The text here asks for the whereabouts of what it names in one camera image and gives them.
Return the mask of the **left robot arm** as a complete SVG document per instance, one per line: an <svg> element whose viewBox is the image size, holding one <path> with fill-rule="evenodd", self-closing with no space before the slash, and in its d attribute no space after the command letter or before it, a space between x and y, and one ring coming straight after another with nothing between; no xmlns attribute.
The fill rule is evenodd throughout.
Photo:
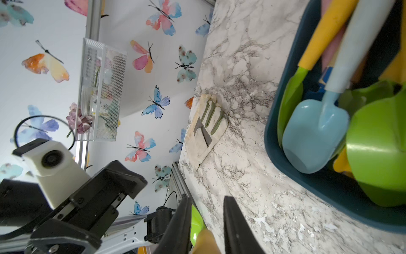
<svg viewBox="0 0 406 254"><path fill-rule="evenodd" d="M39 185L50 208L16 231L1 236L3 254L119 254L158 243L172 218L149 214L123 231L107 236L126 197L147 185L143 176L113 161L90 177L78 164L36 165Z"/></svg>

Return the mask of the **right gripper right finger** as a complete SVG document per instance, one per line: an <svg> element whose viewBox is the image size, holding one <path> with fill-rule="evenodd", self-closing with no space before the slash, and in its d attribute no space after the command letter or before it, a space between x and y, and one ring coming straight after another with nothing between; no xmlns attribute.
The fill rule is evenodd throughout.
<svg viewBox="0 0 406 254"><path fill-rule="evenodd" d="M223 218L227 254L265 254L232 196L224 197Z"/></svg>

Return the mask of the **blue shovel wooden handle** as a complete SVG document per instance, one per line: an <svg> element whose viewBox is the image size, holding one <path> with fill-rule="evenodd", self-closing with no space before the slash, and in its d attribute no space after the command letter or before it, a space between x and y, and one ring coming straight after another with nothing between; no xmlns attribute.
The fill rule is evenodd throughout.
<svg viewBox="0 0 406 254"><path fill-rule="evenodd" d="M322 74L321 74L321 76L320 76L320 78L318 80L318 90L315 91L315 92L312 91L312 90L307 91L303 96L304 100L313 99L313 100L316 100L316 101L322 101L322 98L323 98L323 96L325 94L325 91L326 91L325 86L326 86L326 84L327 84L327 82L329 80L329 77L330 77L330 75L331 75L331 73L333 71L333 68L334 68L333 66L327 66L323 70L323 72L322 72Z"/></svg>

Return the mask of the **yellow scoop shovel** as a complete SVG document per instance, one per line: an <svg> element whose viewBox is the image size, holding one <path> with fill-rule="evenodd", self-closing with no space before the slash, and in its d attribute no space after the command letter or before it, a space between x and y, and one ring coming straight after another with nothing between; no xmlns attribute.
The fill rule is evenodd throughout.
<svg viewBox="0 0 406 254"><path fill-rule="evenodd" d="M387 80L400 85L406 84L406 44L402 43L400 51L379 77L379 81Z"/></svg>

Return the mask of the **green leaf shovel yellow handle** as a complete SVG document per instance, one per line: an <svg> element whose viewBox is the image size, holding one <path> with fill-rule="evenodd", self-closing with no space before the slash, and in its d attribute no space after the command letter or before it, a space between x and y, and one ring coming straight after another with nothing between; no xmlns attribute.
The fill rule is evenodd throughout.
<svg viewBox="0 0 406 254"><path fill-rule="evenodd" d="M376 82L369 87L346 90L338 99L338 107L345 109L350 118L363 106L380 99L392 97L395 83L387 80Z"/></svg>

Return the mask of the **green narrow shovel yellow handle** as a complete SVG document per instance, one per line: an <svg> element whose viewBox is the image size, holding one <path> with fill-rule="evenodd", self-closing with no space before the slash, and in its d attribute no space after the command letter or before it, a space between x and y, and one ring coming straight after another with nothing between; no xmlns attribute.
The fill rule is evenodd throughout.
<svg viewBox="0 0 406 254"><path fill-rule="evenodd" d="M356 8L358 1L332 1L325 14L321 17L312 37L298 63L298 69L289 79L280 105L277 125L279 146L285 128L303 93L302 82L313 69L322 53L333 41L343 25Z"/></svg>

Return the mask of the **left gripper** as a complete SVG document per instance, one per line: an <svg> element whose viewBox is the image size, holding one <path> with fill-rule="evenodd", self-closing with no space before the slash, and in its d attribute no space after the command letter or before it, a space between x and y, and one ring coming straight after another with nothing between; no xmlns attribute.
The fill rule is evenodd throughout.
<svg viewBox="0 0 406 254"><path fill-rule="evenodd" d="M1 235L1 253L94 254L117 219L118 206L147 184L143 176L114 161L51 208L38 184L4 180L1 225L16 230Z"/></svg>

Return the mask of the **purple shovel pink handle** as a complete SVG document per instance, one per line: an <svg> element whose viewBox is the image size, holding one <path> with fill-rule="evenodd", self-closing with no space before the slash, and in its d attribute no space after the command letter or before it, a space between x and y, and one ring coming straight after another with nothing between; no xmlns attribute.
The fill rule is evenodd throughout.
<svg viewBox="0 0 406 254"><path fill-rule="evenodd" d="M321 17L323 17L328 10L332 0L321 0ZM340 42L343 38L343 35L346 30L346 23L341 27L337 35L334 37L334 39L330 42L328 47L325 49L325 51L322 54L321 57L321 70L324 71L328 67L328 64L331 62L333 59L337 49L339 48Z"/></svg>

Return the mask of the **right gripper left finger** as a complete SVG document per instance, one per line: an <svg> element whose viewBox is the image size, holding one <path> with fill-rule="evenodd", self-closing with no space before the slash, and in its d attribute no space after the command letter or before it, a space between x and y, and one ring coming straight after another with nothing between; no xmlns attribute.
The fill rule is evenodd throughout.
<svg viewBox="0 0 406 254"><path fill-rule="evenodd" d="M192 200L184 196L154 254L188 254L191 249Z"/></svg>

